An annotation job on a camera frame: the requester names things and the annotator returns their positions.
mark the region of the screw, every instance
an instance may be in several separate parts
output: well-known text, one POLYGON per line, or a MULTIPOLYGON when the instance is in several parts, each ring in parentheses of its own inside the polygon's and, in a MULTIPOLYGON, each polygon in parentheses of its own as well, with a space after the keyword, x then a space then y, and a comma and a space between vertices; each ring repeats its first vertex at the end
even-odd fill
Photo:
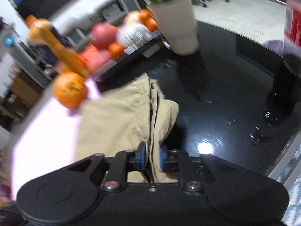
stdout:
POLYGON ((178 150, 177 149, 171 149, 169 151, 170 155, 173 156, 173 157, 178 157, 178 150))
POLYGON ((104 187, 106 189, 116 189, 116 188, 118 188, 118 186, 119 186, 119 183, 116 181, 107 181, 104 183, 104 187))
POLYGON ((156 192, 157 189, 154 185, 152 185, 149 189, 148 189, 149 192, 156 192))
POLYGON ((201 187, 201 183, 198 181, 188 181, 186 183, 187 188, 189 189, 198 189, 201 187))

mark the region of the white tile floor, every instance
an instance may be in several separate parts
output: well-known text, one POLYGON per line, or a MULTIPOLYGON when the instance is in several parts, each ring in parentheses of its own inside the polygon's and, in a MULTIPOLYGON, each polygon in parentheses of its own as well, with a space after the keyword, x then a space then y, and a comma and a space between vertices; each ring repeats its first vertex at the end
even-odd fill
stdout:
POLYGON ((258 43, 283 40, 285 6, 268 0, 206 1, 194 6, 195 18, 231 30, 258 43))

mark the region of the khaki pants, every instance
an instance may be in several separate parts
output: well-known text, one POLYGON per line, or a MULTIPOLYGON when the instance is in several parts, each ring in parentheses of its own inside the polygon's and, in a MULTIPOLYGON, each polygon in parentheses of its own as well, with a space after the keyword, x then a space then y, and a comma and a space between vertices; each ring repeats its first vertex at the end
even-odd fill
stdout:
MULTIPOLYGON (((105 92, 96 101, 82 105, 82 122, 75 160, 95 153, 115 156, 146 143, 146 162, 151 164, 154 182, 176 182, 173 173, 160 169, 160 145, 171 131, 178 104, 164 99, 156 80, 147 74, 121 88, 105 92)), ((131 172, 129 182, 145 182, 140 172, 131 172)))

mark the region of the red apple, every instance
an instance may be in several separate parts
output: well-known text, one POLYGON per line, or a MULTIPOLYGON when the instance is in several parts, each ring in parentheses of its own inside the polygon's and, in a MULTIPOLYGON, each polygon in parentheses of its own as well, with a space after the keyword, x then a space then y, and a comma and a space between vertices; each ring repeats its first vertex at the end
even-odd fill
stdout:
POLYGON ((98 70, 111 59, 112 56, 109 50, 102 49, 97 53, 97 55, 89 58, 89 61, 87 63, 87 70, 90 74, 94 73, 96 70, 98 70))
POLYGON ((91 30, 91 44, 98 49, 107 49, 108 46, 116 41, 118 28, 113 25, 97 23, 91 30))

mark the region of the black table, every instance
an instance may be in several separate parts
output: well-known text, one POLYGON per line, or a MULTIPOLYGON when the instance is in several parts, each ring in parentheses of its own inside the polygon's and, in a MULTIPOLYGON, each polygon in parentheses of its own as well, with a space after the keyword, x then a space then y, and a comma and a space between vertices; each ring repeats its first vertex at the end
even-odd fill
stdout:
POLYGON ((176 124, 165 141, 170 149, 181 148, 191 156, 212 153, 271 173, 301 119, 301 105, 296 104, 274 127, 264 120, 282 57, 213 25, 198 22, 198 34, 198 53, 183 57, 161 48, 150 58, 141 55, 100 89, 119 87, 146 71, 158 80, 166 98, 179 104, 176 124), (265 134, 256 142, 258 129, 265 134))

